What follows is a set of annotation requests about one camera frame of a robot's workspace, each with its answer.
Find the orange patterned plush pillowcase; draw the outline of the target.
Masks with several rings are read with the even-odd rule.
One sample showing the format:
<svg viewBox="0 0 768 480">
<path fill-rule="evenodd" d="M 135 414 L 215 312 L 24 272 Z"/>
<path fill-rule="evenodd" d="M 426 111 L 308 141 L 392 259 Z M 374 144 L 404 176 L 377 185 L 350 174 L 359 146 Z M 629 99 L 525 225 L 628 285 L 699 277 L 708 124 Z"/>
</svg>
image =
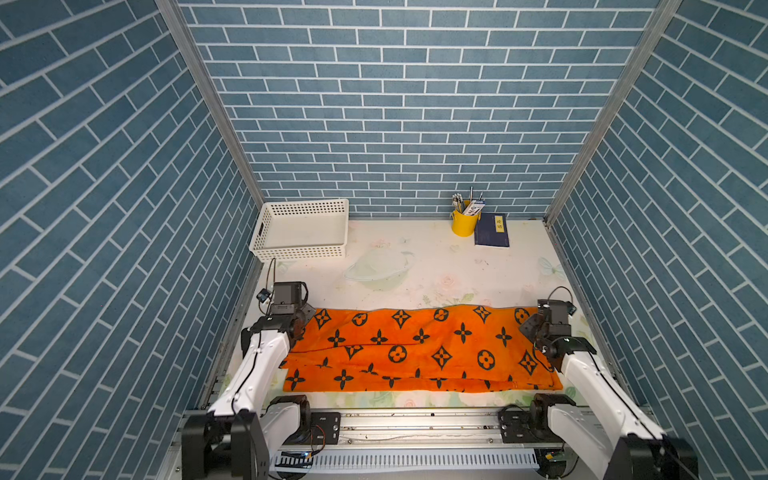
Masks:
<svg viewBox="0 0 768 480">
<path fill-rule="evenodd" d="M 534 307 L 322 309 L 281 368 L 286 392 L 557 391 L 562 383 L 519 330 Z"/>
</svg>

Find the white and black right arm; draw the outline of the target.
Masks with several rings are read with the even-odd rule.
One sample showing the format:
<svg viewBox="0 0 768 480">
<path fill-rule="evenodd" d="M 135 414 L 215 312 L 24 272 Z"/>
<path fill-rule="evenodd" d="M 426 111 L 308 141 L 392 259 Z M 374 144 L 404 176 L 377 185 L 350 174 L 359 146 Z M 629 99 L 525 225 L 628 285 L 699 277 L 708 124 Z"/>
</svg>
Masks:
<svg viewBox="0 0 768 480">
<path fill-rule="evenodd" d="M 543 309 L 519 330 L 533 353 L 543 354 L 587 406 L 563 395 L 538 394 L 530 407 L 533 430 L 557 436 L 599 479 L 697 479 L 694 449 L 656 424 L 612 378 L 589 341 L 573 336 L 559 316 Z"/>
</svg>

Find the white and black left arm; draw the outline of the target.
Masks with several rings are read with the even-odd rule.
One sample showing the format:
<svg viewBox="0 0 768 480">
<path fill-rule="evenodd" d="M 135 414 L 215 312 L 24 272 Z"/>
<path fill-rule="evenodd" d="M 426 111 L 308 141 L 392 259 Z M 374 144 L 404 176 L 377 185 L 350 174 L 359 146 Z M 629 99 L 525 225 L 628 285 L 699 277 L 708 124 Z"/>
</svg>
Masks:
<svg viewBox="0 0 768 480">
<path fill-rule="evenodd" d="M 273 377 L 314 312 L 306 301 L 275 302 L 241 332 L 243 361 L 230 386 L 182 429 L 184 479 L 267 479 L 285 441 L 308 437 L 311 411 L 304 395 L 262 407 Z"/>
</svg>

